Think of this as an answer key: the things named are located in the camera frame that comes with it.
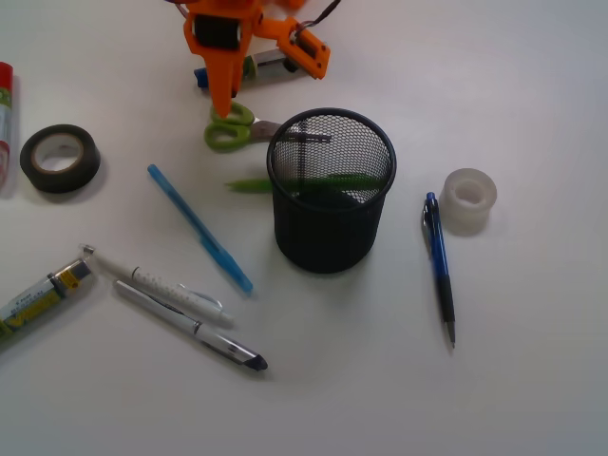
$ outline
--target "pen holder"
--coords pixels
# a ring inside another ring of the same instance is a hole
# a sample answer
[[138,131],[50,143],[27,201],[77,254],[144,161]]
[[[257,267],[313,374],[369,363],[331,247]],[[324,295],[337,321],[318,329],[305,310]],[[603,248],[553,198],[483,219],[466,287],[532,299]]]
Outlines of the pen holder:
[[[331,139],[316,142],[315,135]],[[303,112],[275,133],[267,166],[276,243],[288,259],[328,274],[370,251],[397,167],[378,125],[345,109]]]

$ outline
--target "glue stick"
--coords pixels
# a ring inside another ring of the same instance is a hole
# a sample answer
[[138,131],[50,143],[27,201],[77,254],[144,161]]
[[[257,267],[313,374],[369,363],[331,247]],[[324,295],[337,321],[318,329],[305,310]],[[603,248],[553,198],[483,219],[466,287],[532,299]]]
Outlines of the glue stick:
[[0,187],[9,172],[12,66],[0,62]]
[[77,292],[92,278],[91,270],[81,258],[29,287],[0,307],[0,342],[23,330],[31,321],[62,300]]

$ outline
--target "green scissors handle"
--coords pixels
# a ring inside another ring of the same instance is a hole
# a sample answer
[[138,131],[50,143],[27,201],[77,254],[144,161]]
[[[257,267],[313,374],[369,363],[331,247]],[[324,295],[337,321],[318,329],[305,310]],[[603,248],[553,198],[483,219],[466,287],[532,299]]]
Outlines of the green scissors handle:
[[249,142],[251,130],[245,125],[210,123],[205,128],[205,142],[213,150],[228,150],[242,147]]
[[255,120],[254,113],[242,104],[232,102],[230,115],[225,119],[211,107],[212,122],[205,128],[205,142],[214,150],[242,147],[251,139],[250,125]]

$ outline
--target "silver pen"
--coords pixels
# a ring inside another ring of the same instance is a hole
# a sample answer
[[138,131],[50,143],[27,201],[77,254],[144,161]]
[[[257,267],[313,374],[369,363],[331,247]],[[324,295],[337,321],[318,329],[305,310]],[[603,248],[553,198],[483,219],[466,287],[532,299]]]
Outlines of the silver pen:
[[150,296],[121,280],[114,282],[116,291],[124,297],[136,302],[165,321],[168,321],[176,328],[191,334],[195,339],[211,350],[218,352],[222,356],[234,361],[239,365],[247,366],[254,371],[265,371],[268,363],[255,351],[242,346],[237,341],[213,331],[205,323],[195,320],[175,307],[161,302],[155,297]]

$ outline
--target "clear tape roll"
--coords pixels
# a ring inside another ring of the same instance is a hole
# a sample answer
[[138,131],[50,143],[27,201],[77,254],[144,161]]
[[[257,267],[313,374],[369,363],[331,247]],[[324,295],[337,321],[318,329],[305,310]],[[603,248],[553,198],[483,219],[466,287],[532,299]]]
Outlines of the clear tape roll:
[[447,176],[439,197],[442,222],[456,234],[473,235],[487,224],[498,192],[494,181],[473,168],[458,169]]

